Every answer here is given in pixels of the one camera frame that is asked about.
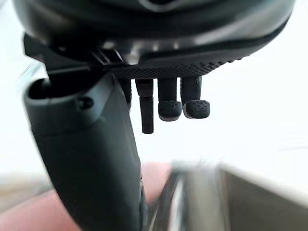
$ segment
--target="black plastic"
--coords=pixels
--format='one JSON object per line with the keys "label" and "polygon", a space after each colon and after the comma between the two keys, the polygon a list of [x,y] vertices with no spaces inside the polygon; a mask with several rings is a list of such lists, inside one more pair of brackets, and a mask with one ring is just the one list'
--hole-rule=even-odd
{"label": "black plastic", "polygon": [[140,160],[120,84],[108,74],[80,92],[49,98],[39,90],[43,82],[32,84],[24,101],[68,212],[85,231],[141,231]]}
{"label": "black plastic", "polygon": [[[96,46],[106,36],[176,38],[203,33],[244,17],[244,12],[263,2],[274,1],[220,0],[156,14],[110,7],[95,0],[14,0],[27,33],[57,46]],[[281,19],[273,20],[279,24]]]}
{"label": "black plastic", "polygon": [[140,98],[142,132],[152,134],[154,132],[153,80],[136,80],[136,87]]}

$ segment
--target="blurry object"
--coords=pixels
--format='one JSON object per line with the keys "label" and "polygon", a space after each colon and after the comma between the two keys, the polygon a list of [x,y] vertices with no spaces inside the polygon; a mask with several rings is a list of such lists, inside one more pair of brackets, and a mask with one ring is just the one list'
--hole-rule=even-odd
{"label": "blurry object", "polygon": [[18,175],[0,177],[0,213],[52,189],[45,178]]}
{"label": "blurry object", "polygon": [[0,10],[2,8],[2,6],[5,4],[6,0],[0,0]]}
{"label": "blurry object", "polygon": [[28,66],[25,68],[25,70],[17,80],[16,89],[18,93],[21,93],[26,88],[26,86],[28,86],[33,81],[34,75],[42,67],[43,64],[39,61],[32,61],[30,64],[28,64]]}
{"label": "blurry object", "polygon": [[264,185],[229,166],[176,166],[149,207],[147,230],[306,231],[308,202]]}

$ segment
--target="human hand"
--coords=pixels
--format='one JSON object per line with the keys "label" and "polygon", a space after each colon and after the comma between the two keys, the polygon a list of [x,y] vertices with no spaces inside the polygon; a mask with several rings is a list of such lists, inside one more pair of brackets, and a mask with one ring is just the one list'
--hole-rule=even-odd
{"label": "human hand", "polygon": [[[146,163],[141,167],[147,202],[161,193],[170,171],[167,163]],[[0,216],[0,231],[81,231],[55,190],[34,198]]]}

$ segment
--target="textured rubber grip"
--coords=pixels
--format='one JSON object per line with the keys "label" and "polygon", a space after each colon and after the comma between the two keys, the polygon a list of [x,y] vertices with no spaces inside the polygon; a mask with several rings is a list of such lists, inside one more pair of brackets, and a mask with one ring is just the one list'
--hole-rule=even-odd
{"label": "textured rubber grip", "polygon": [[187,77],[181,79],[181,99],[184,105],[188,101],[201,98],[202,77]]}
{"label": "textured rubber grip", "polygon": [[160,78],[157,86],[159,102],[177,100],[177,78]]}

